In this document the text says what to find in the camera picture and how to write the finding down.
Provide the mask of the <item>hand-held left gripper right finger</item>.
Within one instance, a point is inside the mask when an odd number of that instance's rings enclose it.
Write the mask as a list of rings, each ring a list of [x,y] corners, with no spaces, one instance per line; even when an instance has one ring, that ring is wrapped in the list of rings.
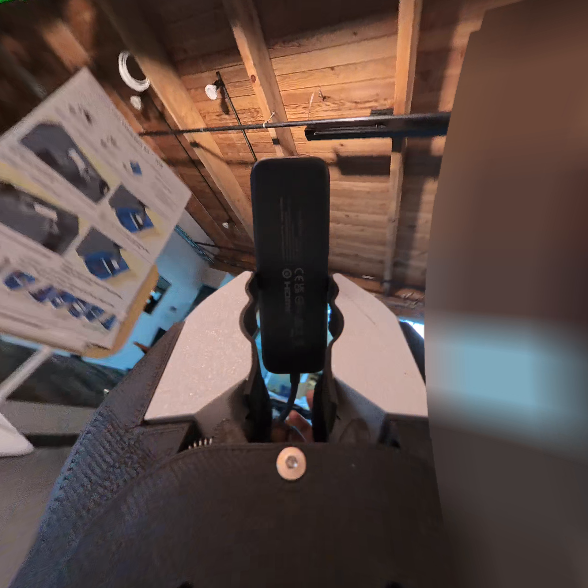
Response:
[[[313,398],[319,443],[428,443],[426,385],[398,318],[341,274],[329,279],[325,367]]]

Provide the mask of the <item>black usb hub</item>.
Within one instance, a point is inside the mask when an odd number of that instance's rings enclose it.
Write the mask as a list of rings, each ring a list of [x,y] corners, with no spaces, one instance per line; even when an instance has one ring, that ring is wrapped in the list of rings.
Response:
[[[262,361],[278,374],[325,364],[330,178],[316,157],[267,158],[251,172]]]

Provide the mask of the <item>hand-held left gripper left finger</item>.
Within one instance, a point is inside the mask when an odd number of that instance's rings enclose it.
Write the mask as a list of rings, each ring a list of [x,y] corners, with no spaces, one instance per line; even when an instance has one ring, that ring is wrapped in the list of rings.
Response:
[[[145,413],[149,424],[194,422],[201,437],[235,422],[250,442],[267,442],[269,394],[254,337],[256,275],[245,271],[185,319]]]

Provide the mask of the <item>white poster stand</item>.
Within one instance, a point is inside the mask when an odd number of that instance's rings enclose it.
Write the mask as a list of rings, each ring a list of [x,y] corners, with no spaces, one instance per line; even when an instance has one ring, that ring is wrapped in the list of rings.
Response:
[[[1,382],[1,406],[8,396],[21,386],[52,354],[52,348],[46,345],[41,346]],[[21,456],[32,451],[31,442],[1,414],[1,457]]]

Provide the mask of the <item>printed poster board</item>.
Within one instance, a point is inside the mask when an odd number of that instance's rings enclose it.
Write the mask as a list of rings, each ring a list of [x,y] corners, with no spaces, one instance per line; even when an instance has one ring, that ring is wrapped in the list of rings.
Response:
[[[1,136],[1,332],[112,349],[190,196],[78,71]]]

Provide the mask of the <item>black ceiling track rail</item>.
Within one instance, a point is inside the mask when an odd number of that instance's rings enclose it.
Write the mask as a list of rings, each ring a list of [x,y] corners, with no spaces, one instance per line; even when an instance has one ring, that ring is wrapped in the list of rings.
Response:
[[[265,122],[248,125],[216,126],[210,128],[185,128],[172,130],[148,130],[140,137],[155,138],[194,134],[222,134],[254,130],[287,130],[302,128],[307,141],[347,141],[376,138],[434,138],[446,136],[451,112],[408,115],[370,115],[363,117],[316,119],[289,122]]]

